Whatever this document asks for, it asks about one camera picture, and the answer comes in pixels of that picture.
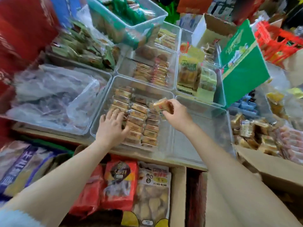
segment orange package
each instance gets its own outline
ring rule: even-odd
[[[136,161],[112,160],[106,164],[104,179],[107,187],[103,191],[100,207],[106,210],[131,211],[138,183]]]
[[[100,205],[103,188],[103,170],[102,166],[98,164],[68,213],[85,218],[86,216],[96,212]]]

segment sleeve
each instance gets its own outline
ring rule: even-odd
[[[19,210],[0,210],[0,223],[5,227],[43,227],[40,222]]]

